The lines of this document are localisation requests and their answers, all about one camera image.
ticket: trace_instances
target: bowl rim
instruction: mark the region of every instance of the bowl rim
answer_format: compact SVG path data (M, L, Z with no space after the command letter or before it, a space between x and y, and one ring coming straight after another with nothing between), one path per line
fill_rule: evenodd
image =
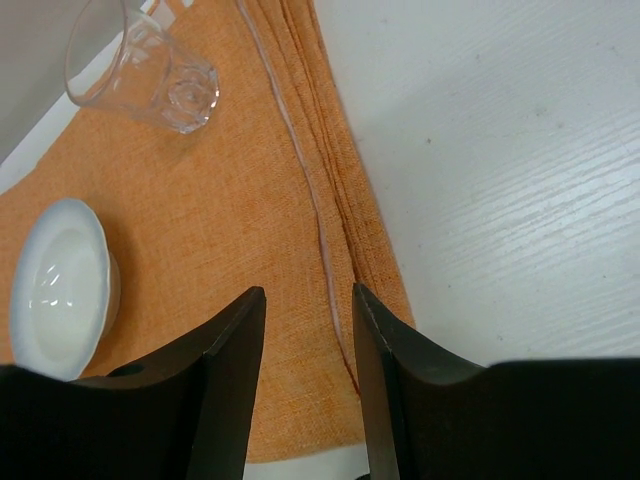
M44 356L39 350L38 341L32 334L34 327L27 300L32 291L34 272L41 264L39 257L66 226L58 222L63 216L72 219L78 226L96 254L99 272L104 272L99 279L98 305L94 316L90 319L93 325L86 344L80 345L77 352L71 353L71 360L64 360L66 365L60 365L62 362ZM77 379L91 361L105 327L111 296L110 278L111 262L107 239L95 212L82 200L76 198L63 198L50 205L29 231L20 253L11 288L9 336L16 364L59 380Z

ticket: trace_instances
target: ceramic bowl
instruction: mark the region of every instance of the ceramic bowl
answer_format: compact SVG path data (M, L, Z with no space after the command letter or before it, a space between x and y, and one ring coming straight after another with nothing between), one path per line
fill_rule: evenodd
M113 324L120 274L96 214L65 198L38 218L16 269L9 328L16 364L75 380Z

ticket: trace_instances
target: orange towel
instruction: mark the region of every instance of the orange towel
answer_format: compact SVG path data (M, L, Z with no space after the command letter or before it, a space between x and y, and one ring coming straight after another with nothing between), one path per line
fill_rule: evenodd
M311 0L246 6L308 165L355 369L352 283L366 283L410 318L402 282ZM6 312L38 215L61 197L80 198L102 221L123 283L119 316L87 375L160 347L262 285L267 330L249 460L360 442L360 404L334 331L309 185L247 23L234 0L196 0L171 32L219 70L221 99L209 124L182 136L80 111L37 168L0 197L0 302ZM11 361L7 325L5 313L3 363Z

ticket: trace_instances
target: drinking glass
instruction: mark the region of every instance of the drinking glass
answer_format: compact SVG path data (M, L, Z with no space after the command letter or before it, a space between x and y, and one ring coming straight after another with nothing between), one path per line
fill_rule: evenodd
M216 70L126 0L87 3L64 71L76 105L124 112L180 133L207 123L219 97Z

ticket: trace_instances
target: clear glass cup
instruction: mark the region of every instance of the clear glass cup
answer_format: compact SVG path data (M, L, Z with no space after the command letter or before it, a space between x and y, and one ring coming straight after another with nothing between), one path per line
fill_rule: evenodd
M90 0L67 46L65 87L81 107L119 111L180 133L220 95L216 70L126 0Z

